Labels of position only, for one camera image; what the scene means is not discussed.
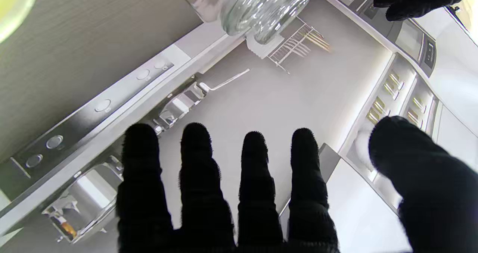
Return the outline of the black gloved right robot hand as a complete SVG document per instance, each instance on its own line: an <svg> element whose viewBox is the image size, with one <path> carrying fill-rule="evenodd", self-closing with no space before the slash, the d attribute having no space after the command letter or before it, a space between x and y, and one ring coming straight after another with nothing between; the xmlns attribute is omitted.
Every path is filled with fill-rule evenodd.
<svg viewBox="0 0 478 253"><path fill-rule="evenodd" d="M400 116L382 118L368 143L372 165L401 195L399 220L413 253L477 252L477 173ZM276 211L263 135L249 132L241 152L238 241L220 188L210 135L190 123L181 138L181 227L174 229L161 180L154 129L125 132L118 187L120 253L338 253L318 145L308 128L292 135L288 240Z"/></svg>

